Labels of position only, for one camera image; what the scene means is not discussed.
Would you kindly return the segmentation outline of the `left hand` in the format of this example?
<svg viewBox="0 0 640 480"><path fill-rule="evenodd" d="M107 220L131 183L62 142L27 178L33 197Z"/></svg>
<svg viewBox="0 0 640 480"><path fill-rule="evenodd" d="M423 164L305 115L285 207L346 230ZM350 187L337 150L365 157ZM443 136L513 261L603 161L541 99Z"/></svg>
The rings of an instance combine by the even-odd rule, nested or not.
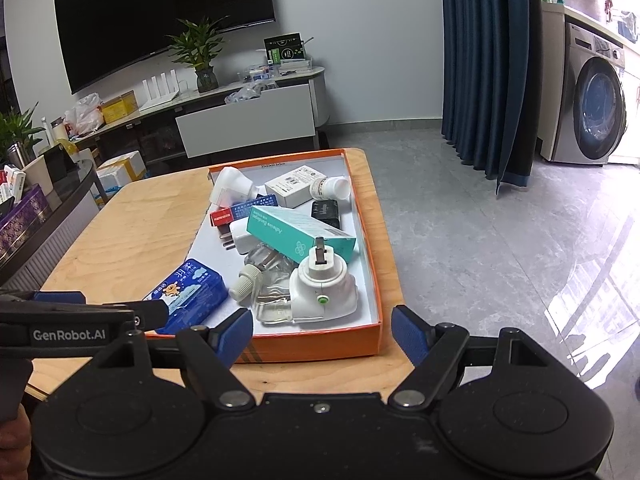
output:
<svg viewBox="0 0 640 480"><path fill-rule="evenodd" d="M0 477L2 480L27 479L32 452L32 426L23 404L14 419L0 427Z"/></svg>

